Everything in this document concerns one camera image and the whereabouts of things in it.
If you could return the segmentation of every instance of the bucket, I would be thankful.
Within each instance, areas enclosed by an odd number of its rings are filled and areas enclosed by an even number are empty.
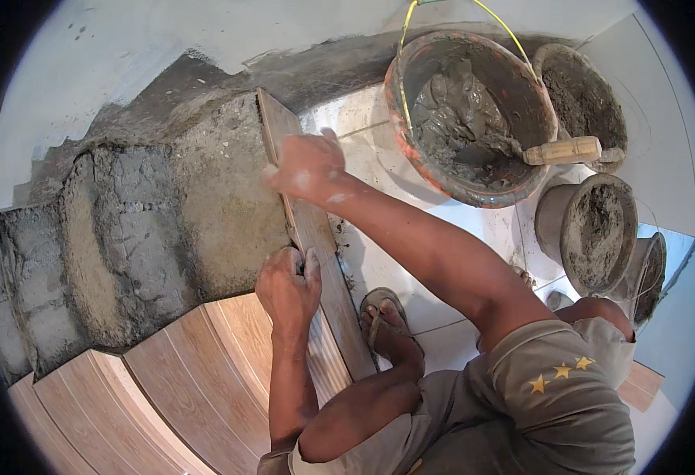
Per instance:
[[[661,233],[638,238],[622,280],[606,295],[639,327],[651,319],[665,282],[666,241]]]
[[[400,98],[400,78],[403,80],[409,110],[422,87],[432,76],[442,72],[451,62],[468,60],[471,71],[489,92],[513,138],[523,149],[554,141],[558,121],[550,105],[548,92],[535,81],[531,72],[513,53],[491,40],[463,31],[438,31],[408,43],[390,64],[385,75],[385,96],[394,127],[395,140],[414,168],[429,183],[446,195],[476,207],[501,208],[528,198],[545,178],[548,166],[524,169],[515,163],[518,176],[503,172],[501,189],[472,182],[440,166],[430,157],[425,145],[418,140],[417,124],[411,133],[406,123]]]
[[[638,212],[632,189],[599,173],[579,185],[558,185],[542,196],[535,234],[542,251],[563,266],[581,296],[619,285],[632,257]]]
[[[556,111],[559,139],[598,137],[603,148],[600,160],[586,165],[596,172],[616,172],[627,156],[627,127],[608,82],[586,56],[557,43],[541,46],[532,67]]]

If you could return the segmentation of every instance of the dirty hand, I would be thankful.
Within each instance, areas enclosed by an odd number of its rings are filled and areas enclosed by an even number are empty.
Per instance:
[[[338,195],[337,184],[346,176],[345,159],[334,131],[324,128],[321,133],[284,138],[279,166],[269,165],[263,170],[268,185],[283,195],[314,204]]]
[[[303,255],[294,247],[271,254],[255,284],[257,298],[274,322],[274,343],[295,350],[308,344],[308,329],[321,301],[321,265],[315,249]]]

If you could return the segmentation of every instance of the man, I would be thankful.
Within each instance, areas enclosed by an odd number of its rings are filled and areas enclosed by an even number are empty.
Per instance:
[[[634,463],[626,377],[634,334],[607,299],[547,309],[487,244],[345,173],[333,131],[290,136],[270,186],[357,226],[479,329],[463,371],[424,376],[397,297],[361,305],[366,344],[393,367],[320,411],[305,352],[321,296],[312,250],[271,255],[255,290],[274,322],[271,452],[259,474],[623,473]],[[299,266],[304,262],[302,275]]]

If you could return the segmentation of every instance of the star print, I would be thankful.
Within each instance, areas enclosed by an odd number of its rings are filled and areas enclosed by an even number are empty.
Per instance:
[[[582,358],[575,358],[575,361],[577,362],[577,368],[575,368],[575,369],[582,368],[585,371],[588,370],[588,365],[593,364],[592,361],[585,358],[584,356],[582,356]]]
[[[532,385],[532,392],[530,394],[538,391],[545,394],[545,385],[548,383],[550,383],[550,381],[543,381],[543,375],[538,376],[537,381],[530,381],[530,384]]]
[[[569,372],[574,368],[571,366],[566,366],[566,363],[561,363],[561,366],[553,366],[553,369],[556,370],[556,377],[553,379],[558,379],[561,376],[569,379]]]

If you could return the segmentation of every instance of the bucket handle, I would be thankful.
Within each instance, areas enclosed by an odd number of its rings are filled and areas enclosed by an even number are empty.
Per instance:
[[[434,2],[443,2],[444,0],[413,0],[410,5],[408,5],[408,13],[405,15],[405,23],[403,23],[403,33],[400,35],[400,41],[398,42],[398,62],[400,62],[400,52],[403,51],[403,44],[405,43],[405,35],[408,32],[408,24],[410,23],[410,17],[413,15],[413,9],[417,5],[426,5],[427,3],[434,3]],[[529,58],[527,57],[527,53],[524,52],[524,48],[522,48],[522,44],[519,43],[519,40],[516,39],[516,36],[514,36],[514,33],[511,32],[511,29],[508,28],[508,26],[501,20],[498,15],[496,15],[492,10],[487,8],[480,0],[473,0],[474,3],[477,5],[481,6],[487,13],[489,13],[498,23],[501,24],[503,28],[508,32],[508,35],[511,36],[511,39],[516,43],[516,47],[519,48],[519,52],[522,53],[522,57],[524,58],[524,62],[527,63],[527,68],[530,70],[532,73],[532,78],[534,78],[535,82],[540,83],[540,81],[537,80],[537,74],[535,74],[534,69],[532,69],[532,63],[530,62]],[[403,72],[400,71],[398,68],[398,82],[400,85],[400,100],[403,102],[403,114],[405,115],[405,122],[408,127],[408,132],[410,135],[413,137],[413,127],[410,125],[410,111],[408,110],[408,102],[405,100],[405,86],[403,85]]]

